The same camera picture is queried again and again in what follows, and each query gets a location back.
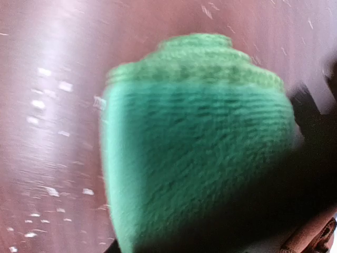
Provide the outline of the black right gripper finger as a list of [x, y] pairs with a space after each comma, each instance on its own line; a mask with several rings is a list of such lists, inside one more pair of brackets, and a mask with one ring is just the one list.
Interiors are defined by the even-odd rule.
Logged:
[[104, 253], [121, 253], [118, 241], [114, 240]]

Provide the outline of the green microfibre towel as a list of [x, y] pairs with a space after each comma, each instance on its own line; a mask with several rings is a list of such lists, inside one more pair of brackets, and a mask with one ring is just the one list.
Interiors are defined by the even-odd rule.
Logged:
[[162, 42], [108, 74], [101, 152], [122, 252], [209, 252], [208, 222], [239, 218], [240, 196], [291, 150], [282, 80], [221, 34]]

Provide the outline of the dark red towel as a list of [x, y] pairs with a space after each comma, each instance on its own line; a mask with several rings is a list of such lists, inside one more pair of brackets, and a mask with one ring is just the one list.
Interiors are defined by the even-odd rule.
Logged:
[[311, 219], [290, 235], [280, 252], [329, 252], [335, 229], [334, 217]]

